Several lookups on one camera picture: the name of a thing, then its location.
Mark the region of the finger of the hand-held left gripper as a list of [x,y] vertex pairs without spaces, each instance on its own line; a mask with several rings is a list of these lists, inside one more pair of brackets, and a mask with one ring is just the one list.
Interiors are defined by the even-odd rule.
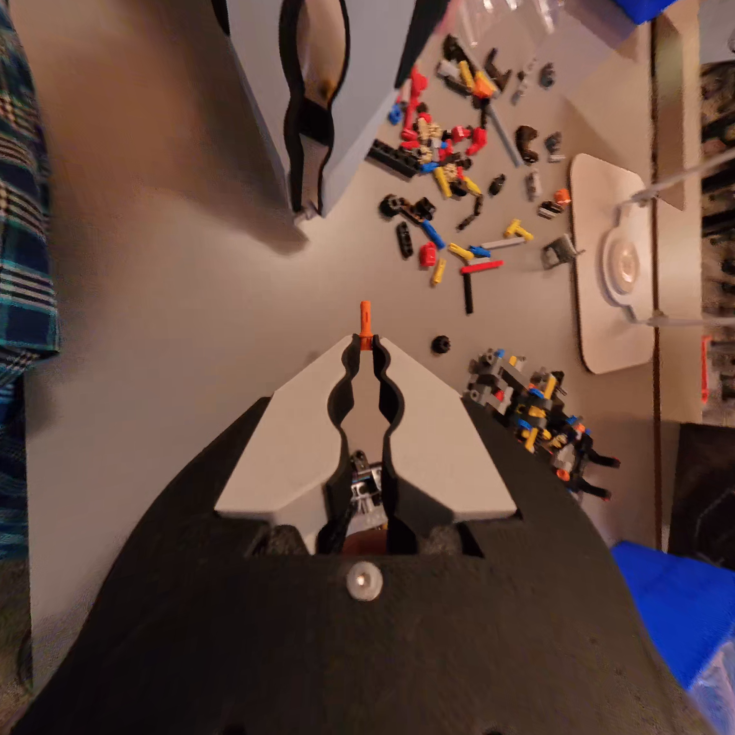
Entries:
[[336,89],[336,2],[214,1],[290,210],[318,205]]
[[354,179],[448,5],[446,1],[339,2],[345,50],[335,95],[328,103],[332,137],[318,179],[321,217],[332,212]]

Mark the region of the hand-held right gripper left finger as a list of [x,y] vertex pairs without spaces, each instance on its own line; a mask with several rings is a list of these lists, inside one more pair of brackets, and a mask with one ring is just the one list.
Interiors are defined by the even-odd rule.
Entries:
[[354,408],[360,338],[350,335],[275,391],[225,483],[215,511],[295,528],[310,554],[351,504],[343,422]]

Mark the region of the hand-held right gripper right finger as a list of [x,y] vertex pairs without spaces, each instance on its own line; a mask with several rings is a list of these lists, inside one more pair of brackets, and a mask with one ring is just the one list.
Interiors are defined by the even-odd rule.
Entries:
[[518,506],[461,395],[383,336],[372,366],[381,440],[385,554],[483,554]]

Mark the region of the partly built lego assembly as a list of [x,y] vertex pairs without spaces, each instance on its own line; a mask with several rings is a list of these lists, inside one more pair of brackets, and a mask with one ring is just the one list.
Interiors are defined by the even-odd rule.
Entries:
[[526,373],[526,358],[487,349],[469,363],[464,395],[492,413],[523,447],[555,474],[578,502],[584,495],[611,500],[611,492],[588,482],[589,465],[617,470],[620,462],[599,454],[579,415],[568,414],[563,371]]

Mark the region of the pile of loose lego pieces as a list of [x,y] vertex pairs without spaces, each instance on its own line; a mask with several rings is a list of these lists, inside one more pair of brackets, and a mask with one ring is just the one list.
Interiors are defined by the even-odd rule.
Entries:
[[[521,125],[510,137],[492,104],[506,89],[512,75],[510,69],[501,71],[497,68],[497,52],[492,48],[484,64],[477,65],[459,39],[449,34],[443,42],[443,55],[436,66],[436,77],[449,90],[468,99],[473,109],[478,111],[479,122],[476,125],[441,126],[422,99],[428,78],[416,68],[409,75],[408,97],[399,94],[388,115],[392,125],[403,124],[399,144],[391,146],[414,155],[422,164],[422,173],[416,176],[432,176],[446,199],[458,200],[469,196],[473,200],[473,211],[456,225],[457,232],[471,225],[482,214],[485,198],[496,197],[506,184],[504,173],[492,179],[487,188],[478,186],[467,174],[473,165],[473,157],[487,146],[489,124],[508,150],[513,165],[531,166],[539,161],[537,152],[531,148],[537,130]],[[379,212],[387,219],[403,218],[396,225],[396,236],[400,255],[405,260],[415,252],[408,224],[413,223],[426,235],[427,242],[419,248],[418,261],[421,268],[433,269],[431,284],[434,286],[441,283],[446,270],[446,260],[439,256],[440,251],[453,252],[468,265],[474,260],[492,260],[493,249],[533,240],[531,233],[514,219],[504,231],[500,244],[461,248],[447,242],[436,230],[433,224],[436,206],[427,197],[410,202],[405,197],[388,194],[381,200]]]

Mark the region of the small grey lego assembly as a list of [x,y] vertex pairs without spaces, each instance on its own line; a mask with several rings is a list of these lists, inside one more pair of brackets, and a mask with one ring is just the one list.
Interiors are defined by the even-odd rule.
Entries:
[[347,535],[387,526],[387,514],[382,501],[382,463],[369,461],[362,450],[351,455],[351,507],[353,515]]

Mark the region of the long black lego beam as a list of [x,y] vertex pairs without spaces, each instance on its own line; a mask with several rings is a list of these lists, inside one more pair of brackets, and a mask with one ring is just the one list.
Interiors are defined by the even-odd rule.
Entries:
[[391,170],[405,179],[412,179],[422,173],[422,164],[414,155],[402,149],[396,149],[379,139],[372,142],[366,159]]

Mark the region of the grey toothed lego part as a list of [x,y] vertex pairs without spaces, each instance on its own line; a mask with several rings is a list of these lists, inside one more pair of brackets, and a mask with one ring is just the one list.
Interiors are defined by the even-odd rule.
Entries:
[[574,263],[585,252],[577,248],[570,234],[565,233],[542,247],[542,266],[545,270],[550,271],[560,265]]

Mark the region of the crinkled clear plastic bag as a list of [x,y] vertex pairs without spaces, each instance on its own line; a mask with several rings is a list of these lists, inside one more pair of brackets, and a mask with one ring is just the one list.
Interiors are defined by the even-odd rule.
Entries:
[[452,28],[455,36],[474,51],[492,38],[518,26],[534,44],[556,31],[565,1],[453,1]]

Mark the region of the dark box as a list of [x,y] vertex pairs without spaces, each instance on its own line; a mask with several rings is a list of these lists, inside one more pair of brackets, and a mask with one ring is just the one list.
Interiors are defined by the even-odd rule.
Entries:
[[734,571],[734,429],[679,429],[668,552]]

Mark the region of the blue storage bin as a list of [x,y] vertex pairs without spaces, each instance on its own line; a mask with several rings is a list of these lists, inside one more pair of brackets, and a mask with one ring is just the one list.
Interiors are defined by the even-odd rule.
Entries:
[[733,571],[629,541],[611,555],[658,652],[691,690],[733,634]]

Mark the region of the blue plastic box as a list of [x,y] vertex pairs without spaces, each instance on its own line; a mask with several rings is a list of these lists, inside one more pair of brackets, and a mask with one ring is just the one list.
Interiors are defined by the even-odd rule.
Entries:
[[635,25],[640,26],[648,23],[663,14],[668,7],[676,1],[626,1],[618,0],[613,3],[625,14]]

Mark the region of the blue plaid clothing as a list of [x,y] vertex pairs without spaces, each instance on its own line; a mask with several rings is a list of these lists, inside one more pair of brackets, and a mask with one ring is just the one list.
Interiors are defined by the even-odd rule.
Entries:
[[2,703],[32,688],[24,379],[60,352],[49,159],[23,45],[1,2]]

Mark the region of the black metal rack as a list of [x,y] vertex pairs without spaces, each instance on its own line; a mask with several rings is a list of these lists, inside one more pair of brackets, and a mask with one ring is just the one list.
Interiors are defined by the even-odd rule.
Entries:
[[[701,151],[732,152],[734,146],[734,62],[701,67]],[[734,163],[715,167],[701,179],[702,308],[711,317],[734,312]],[[709,326],[711,395],[703,409],[733,409],[733,325]]]

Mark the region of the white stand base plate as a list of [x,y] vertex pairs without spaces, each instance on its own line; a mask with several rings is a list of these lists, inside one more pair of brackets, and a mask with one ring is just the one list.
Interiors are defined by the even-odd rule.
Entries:
[[648,363],[657,327],[733,326],[733,317],[671,317],[653,303],[653,202],[733,159],[733,149],[643,188],[640,176],[589,154],[570,165],[578,336],[594,374]]

